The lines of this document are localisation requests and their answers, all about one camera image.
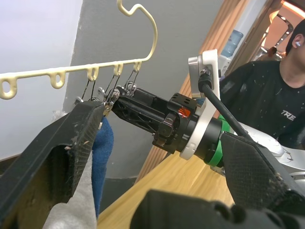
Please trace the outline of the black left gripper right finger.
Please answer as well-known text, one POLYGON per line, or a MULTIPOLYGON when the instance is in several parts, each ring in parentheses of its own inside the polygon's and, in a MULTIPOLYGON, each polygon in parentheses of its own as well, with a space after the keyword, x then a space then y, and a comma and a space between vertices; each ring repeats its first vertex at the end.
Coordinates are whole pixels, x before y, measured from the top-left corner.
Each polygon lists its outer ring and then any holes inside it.
POLYGON ((305 191, 264 146, 224 132, 226 183, 236 205, 271 211, 304 211, 305 191))

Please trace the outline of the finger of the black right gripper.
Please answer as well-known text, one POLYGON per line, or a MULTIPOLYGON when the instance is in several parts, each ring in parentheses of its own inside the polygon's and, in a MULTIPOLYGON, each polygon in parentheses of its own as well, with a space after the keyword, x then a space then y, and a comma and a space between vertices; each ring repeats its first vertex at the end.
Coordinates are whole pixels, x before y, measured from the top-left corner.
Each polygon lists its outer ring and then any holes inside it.
POLYGON ((135 113, 168 113, 168 101, 164 100, 141 88, 137 88, 133 95, 129 95, 126 89, 118 88, 120 97, 118 99, 118 111, 135 113))
POLYGON ((131 97, 120 97, 112 111, 122 120, 149 133, 158 131, 165 114, 131 97))

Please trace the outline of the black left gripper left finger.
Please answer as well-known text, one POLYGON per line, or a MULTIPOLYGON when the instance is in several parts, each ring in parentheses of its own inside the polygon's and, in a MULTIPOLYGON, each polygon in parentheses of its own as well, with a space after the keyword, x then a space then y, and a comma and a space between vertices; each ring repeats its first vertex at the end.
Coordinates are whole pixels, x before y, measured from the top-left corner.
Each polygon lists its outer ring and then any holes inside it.
POLYGON ((73 196, 92 150, 104 106, 77 104, 41 130, 0 178, 0 226, 40 229, 51 209, 73 196))

